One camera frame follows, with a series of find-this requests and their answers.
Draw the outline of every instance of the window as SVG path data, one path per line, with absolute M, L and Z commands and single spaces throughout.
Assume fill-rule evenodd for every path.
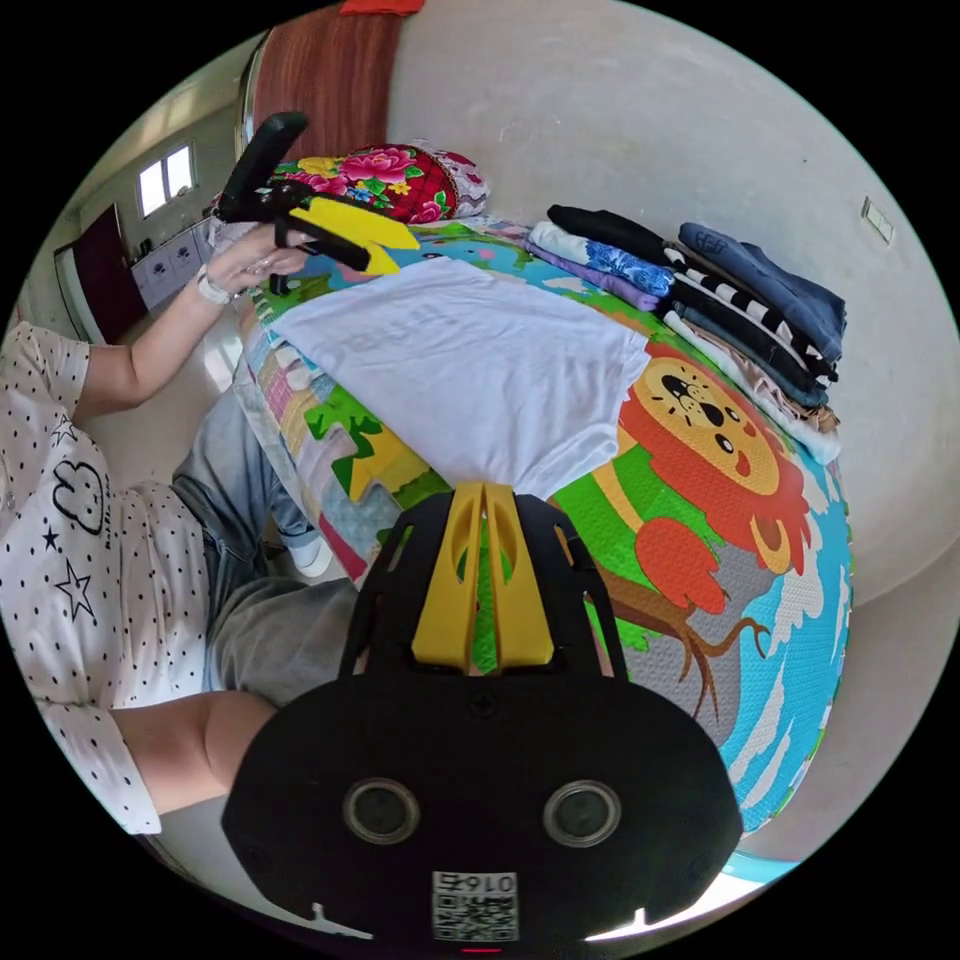
M 196 186 L 190 145 L 180 147 L 140 173 L 140 209 L 144 217 Z

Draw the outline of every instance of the sticker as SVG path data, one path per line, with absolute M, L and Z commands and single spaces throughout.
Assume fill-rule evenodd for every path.
M 433 936 L 460 943 L 518 940 L 517 875 L 435 871 Z

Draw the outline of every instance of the purple clothing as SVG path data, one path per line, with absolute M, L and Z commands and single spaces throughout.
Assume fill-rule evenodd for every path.
M 592 270 L 590 267 L 580 266 L 579 263 L 564 260 L 563 257 L 558 257 L 556 254 L 550 253 L 542 247 L 538 247 L 529 240 L 523 241 L 523 249 L 528 253 L 532 253 L 535 257 L 539 257 L 541 260 L 546 260 L 547 263 L 552 263 L 561 270 L 566 270 L 567 273 L 572 273 L 581 280 L 586 280 L 587 283 L 592 283 L 601 290 L 606 290 L 607 293 L 612 293 L 615 297 L 619 297 L 625 303 L 631 304 L 638 310 L 646 310 L 649 312 L 656 310 L 660 304 L 659 297 L 644 293 L 639 287 L 635 287 L 622 277 L 615 277 L 612 273 L 601 273 L 599 270 Z

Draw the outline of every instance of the white polka dot shirt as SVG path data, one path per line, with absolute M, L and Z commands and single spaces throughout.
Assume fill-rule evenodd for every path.
M 169 487 L 116 490 L 71 417 L 90 347 L 21 324 L 0 356 L 0 609 L 51 734 L 130 833 L 160 819 L 111 709 L 202 689 L 200 525 Z

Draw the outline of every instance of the foam play mat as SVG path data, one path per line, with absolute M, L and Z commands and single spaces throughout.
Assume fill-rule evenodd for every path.
M 650 362 L 621 408 L 617 456 L 555 502 L 601 570 L 632 680 L 710 734 L 752 832 L 803 778 L 843 668 L 852 560 L 839 468 L 818 465 L 656 317 L 519 247 L 525 232 L 488 218 L 451 223 L 421 231 L 421 249 L 395 258 L 401 267 L 461 259 L 649 338 Z M 402 510 L 447 487 L 271 326 L 292 306 L 369 279 L 311 258 L 287 296 L 255 291 L 243 330 L 262 398 L 258 432 L 282 441 L 298 498 L 355 581 Z M 346 452 L 328 442 L 335 429 L 350 438 Z M 488 611 L 481 590 L 484 670 L 494 663 Z

